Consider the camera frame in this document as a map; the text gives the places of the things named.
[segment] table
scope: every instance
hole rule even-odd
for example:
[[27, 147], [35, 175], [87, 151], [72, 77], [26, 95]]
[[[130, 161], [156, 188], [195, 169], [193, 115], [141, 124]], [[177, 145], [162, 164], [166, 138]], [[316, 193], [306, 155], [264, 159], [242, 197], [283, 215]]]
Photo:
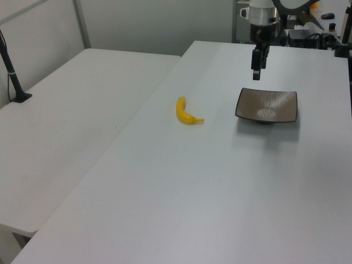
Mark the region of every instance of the table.
[[[253, 81], [252, 50], [194, 42], [13, 264], [351, 263], [347, 60], [271, 47]], [[236, 118], [242, 87], [297, 91], [297, 122]]]
[[[318, 8], [311, 8], [312, 15], [315, 16], [317, 21], [322, 25], [325, 30], [329, 30], [330, 23], [336, 24], [336, 34], [340, 36], [343, 20], [347, 7], [350, 6], [348, 0], [320, 0]], [[334, 19], [324, 20], [321, 19], [321, 15], [327, 13], [334, 13]]]
[[0, 110], [0, 226], [45, 223], [179, 57], [87, 49]]

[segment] cable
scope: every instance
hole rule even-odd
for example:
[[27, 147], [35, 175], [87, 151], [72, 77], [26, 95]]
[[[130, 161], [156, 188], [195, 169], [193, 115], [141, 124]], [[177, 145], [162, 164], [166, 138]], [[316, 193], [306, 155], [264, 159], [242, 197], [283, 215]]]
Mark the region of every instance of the cable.
[[10, 98], [10, 75], [7, 74], [7, 97], [9, 98], [9, 101], [12, 102]]
[[6, 40], [5, 40], [5, 38], [4, 38], [4, 35], [2, 35], [1, 29], [0, 29], [0, 37], [1, 37], [1, 40], [2, 40], [2, 41], [4, 42], [4, 44], [5, 44], [5, 49], [7, 50]]
[[[1, 41], [4, 43], [5, 45], [5, 49], [7, 51], [7, 44], [6, 44], [6, 40], [4, 35], [2, 34], [2, 31], [0, 29], [0, 37], [1, 37]], [[12, 102], [11, 98], [10, 98], [10, 75], [7, 74], [7, 97], [9, 98], [9, 101]]]
[[308, 37], [306, 37], [304, 40], [309, 39], [310, 37], [316, 37], [316, 36], [320, 36], [320, 33], [313, 33], [312, 35], [309, 35]]

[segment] equipment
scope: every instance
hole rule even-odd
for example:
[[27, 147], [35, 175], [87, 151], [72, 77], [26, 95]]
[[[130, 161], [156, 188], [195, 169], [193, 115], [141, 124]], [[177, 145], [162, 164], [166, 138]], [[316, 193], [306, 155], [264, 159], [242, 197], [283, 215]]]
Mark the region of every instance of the equipment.
[[251, 41], [256, 43], [252, 53], [253, 80], [260, 80], [261, 69], [265, 69], [270, 43], [283, 30], [282, 16], [295, 15], [308, 10], [318, 0], [251, 0], [249, 3], [249, 22]]

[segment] plate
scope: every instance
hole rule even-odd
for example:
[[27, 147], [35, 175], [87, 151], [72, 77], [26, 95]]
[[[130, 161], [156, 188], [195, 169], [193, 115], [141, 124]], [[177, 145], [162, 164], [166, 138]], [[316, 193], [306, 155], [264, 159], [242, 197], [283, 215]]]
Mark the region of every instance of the plate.
[[242, 88], [235, 116], [259, 123], [290, 123], [297, 120], [297, 93]]

